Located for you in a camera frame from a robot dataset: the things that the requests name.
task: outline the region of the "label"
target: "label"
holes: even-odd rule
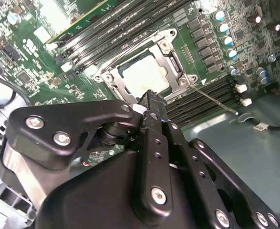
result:
[[[253,127],[253,129],[258,130],[258,131],[263,131],[263,130],[267,130],[268,126],[269,125],[267,125],[265,123],[260,123],[260,124],[256,125],[255,127]]]

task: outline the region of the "black cable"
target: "black cable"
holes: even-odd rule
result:
[[[14,93],[12,93],[10,100],[6,104],[4,104],[4,107],[7,106],[8,104],[10,104],[15,99],[16,94],[20,95],[22,97],[22,99],[24,99],[27,106],[32,106],[32,103],[31,103],[30,99],[28,98],[28,96],[26,95],[26,92],[21,87],[19,87],[17,85],[12,85],[11,83],[9,83],[1,78],[0,78],[0,83],[9,87],[14,92]]]

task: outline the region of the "screw head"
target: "screw head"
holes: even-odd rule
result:
[[[172,128],[174,128],[175,130],[178,129],[178,126],[177,126],[175,123],[172,123],[171,126],[172,126]]]
[[[266,218],[261,213],[257,212],[256,216],[258,217],[258,219],[262,225],[264,225],[265,227],[268,226],[268,222],[267,222]]]
[[[268,217],[270,219],[270,221],[276,226],[276,227],[279,227],[280,224],[279,222],[277,221],[277,219],[270,213],[268,213]]]
[[[215,215],[217,220],[223,227],[228,228],[230,226],[229,219],[223,211],[217,209]]]
[[[53,137],[53,140],[56,144],[60,146],[67,146],[71,143],[70,137],[66,133],[56,133]]]
[[[155,120],[158,120],[158,116],[155,114],[155,113],[150,113],[150,116],[155,119]]]
[[[151,196],[157,204],[163,205],[166,202],[165,193],[157,187],[151,189]]]
[[[200,147],[200,148],[202,148],[202,149],[204,149],[205,148],[205,145],[202,143],[202,142],[197,142],[197,144],[198,144],[198,146]]]
[[[125,105],[125,104],[122,105],[121,108],[122,108],[124,111],[126,111],[126,112],[130,112],[129,106],[127,106],[127,105]]]
[[[29,117],[25,120],[25,124],[31,129],[41,129],[44,126],[44,121],[38,117]]]

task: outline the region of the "motherboard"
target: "motherboard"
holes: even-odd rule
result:
[[[0,0],[0,75],[34,105],[148,89],[190,126],[280,85],[280,0]]]

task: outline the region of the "gray panel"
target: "gray panel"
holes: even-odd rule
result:
[[[280,125],[278,97],[267,95],[245,110],[267,124]],[[255,131],[253,125],[235,119],[220,115],[184,134],[188,141],[205,141],[280,217],[280,131]]]

